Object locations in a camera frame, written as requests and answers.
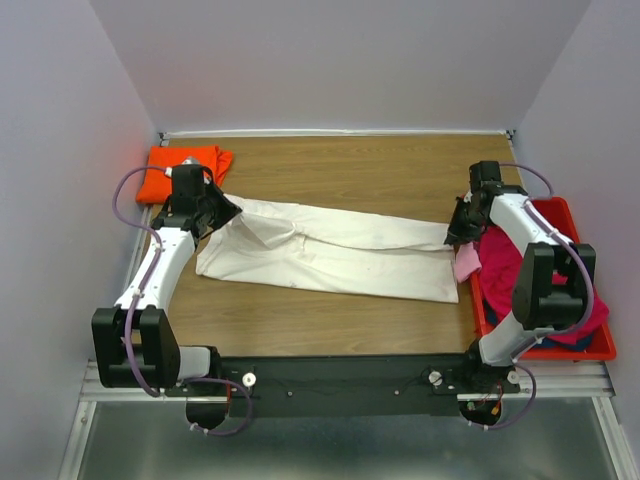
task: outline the pink cloth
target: pink cloth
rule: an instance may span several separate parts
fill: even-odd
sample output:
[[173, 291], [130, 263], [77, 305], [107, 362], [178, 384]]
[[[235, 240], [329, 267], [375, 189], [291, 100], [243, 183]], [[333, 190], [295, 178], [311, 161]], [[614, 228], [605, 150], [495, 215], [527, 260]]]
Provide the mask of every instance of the pink cloth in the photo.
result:
[[[511, 311], [511, 294], [518, 279], [522, 256], [509, 237], [497, 227], [490, 227], [480, 239], [478, 256], [482, 264], [479, 274], [482, 295], [501, 322]], [[564, 277], [554, 274], [554, 284], [564, 282]], [[578, 340], [590, 335], [602, 325], [608, 317], [609, 308], [596, 294], [593, 313], [583, 328], [575, 333], [553, 335], [550, 338], [575, 345]]]
[[473, 243], [465, 243], [458, 248], [456, 262], [453, 264], [453, 273], [458, 283], [464, 282], [473, 272], [480, 270], [481, 267], [482, 264]]

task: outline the gray wall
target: gray wall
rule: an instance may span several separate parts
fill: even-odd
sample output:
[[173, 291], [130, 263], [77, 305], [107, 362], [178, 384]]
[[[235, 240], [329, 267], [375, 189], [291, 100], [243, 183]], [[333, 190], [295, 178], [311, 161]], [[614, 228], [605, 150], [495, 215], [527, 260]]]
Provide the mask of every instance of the gray wall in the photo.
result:
[[86, 0], [4, 2], [0, 44], [0, 470], [51, 479], [133, 244], [111, 192], [154, 129]]
[[640, 3], [594, 0], [516, 134], [518, 159], [548, 175], [598, 254], [611, 308], [620, 421], [640, 460]]
[[513, 128], [589, 0], [91, 0], [159, 129]]

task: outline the blue cloth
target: blue cloth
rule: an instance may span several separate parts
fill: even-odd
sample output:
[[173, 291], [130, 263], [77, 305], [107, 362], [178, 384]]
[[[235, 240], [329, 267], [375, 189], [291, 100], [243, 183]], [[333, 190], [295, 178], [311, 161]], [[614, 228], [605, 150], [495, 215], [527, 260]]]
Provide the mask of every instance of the blue cloth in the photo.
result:
[[[489, 322], [491, 325], [495, 327], [498, 324], [498, 316], [486, 301], [484, 301], [483, 303], [484, 303], [484, 316], [487, 319], [487, 322]], [[566, 343], [561, 343], [556, 340], [552, 340], [551, 338], [545, 338], [544, 340], [542, 340], [542, 343], [534, 346], [533, 348], [562, 347], [562, 348], [566, 348], [567, 350], [571, 350], [572, 352], [583, 352], [589, 347], [589, 345], [591, 345], [592, 340], [593, 340], [593, 333], [591, 335], [587, 335], [581, 340], [578, 340], [578, 342], [575, 345], [567, 345]]]

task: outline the red cloth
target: red cloth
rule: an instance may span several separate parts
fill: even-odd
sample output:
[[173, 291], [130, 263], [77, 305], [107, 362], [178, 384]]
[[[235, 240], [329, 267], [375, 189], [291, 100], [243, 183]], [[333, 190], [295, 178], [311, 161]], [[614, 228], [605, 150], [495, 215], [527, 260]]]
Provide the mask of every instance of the red cloth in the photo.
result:
[[[501, 322], [511, 311], [511, 294], [518, 279], [522, 256], [499, 228], [490, 227], [479, 242], [478, 256], [482, 264], [480, 270], [480, 287], [482, 295], [496, 312]], [[562, 284], [565, 277], [554, 274], [553, 283]], [[596, 294], [591, 318], [579, 331], [568, 335], [553, 335], [549, 338], [561, 343], [575, 345], [576, 342], [590, 335], [609, 317], [609, 308]]]

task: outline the folded white garment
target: folded white garment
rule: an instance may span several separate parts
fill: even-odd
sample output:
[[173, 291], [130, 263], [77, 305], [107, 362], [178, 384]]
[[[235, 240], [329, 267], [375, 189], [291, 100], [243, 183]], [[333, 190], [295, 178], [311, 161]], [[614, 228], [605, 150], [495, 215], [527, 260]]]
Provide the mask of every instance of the folded white garment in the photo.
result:
[[227, 198], [196, 273], [220, 280], [458, 302], [447, 225], [295, 203]]

